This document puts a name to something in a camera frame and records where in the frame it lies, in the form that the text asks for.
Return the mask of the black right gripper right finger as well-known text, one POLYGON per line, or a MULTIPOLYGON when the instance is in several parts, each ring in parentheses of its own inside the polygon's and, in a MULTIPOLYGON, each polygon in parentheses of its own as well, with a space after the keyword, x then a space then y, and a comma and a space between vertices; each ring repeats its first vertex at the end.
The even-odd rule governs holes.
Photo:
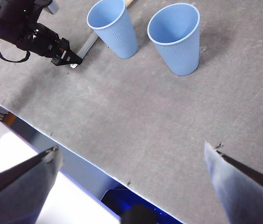
POLYGON ((231 224, 263 224, 263 173, 205 142, 211 183, 231 224))

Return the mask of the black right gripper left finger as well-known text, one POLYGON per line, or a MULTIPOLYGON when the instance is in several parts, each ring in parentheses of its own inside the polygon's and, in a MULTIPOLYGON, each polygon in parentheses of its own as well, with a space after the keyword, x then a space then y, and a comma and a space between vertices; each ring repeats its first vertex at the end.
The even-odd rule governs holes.
POLYGON ((0 224, 34 224, 63 157, 58 146, 0 172, 0 224))

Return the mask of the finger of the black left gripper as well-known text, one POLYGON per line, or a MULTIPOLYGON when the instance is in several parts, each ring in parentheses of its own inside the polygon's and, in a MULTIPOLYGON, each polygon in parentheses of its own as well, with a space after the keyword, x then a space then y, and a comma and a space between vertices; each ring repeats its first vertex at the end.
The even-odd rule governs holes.
POLYGON ((63 66, 63 65, 75 65, 75 63, 68 62, 68 61, 63 61, 63 60, 51 60, 52 64, 55 66, 63 66))
POLYGON ((62 54, 63 63, 82 63, 82 58, 70 49, 65 49, 62 54))

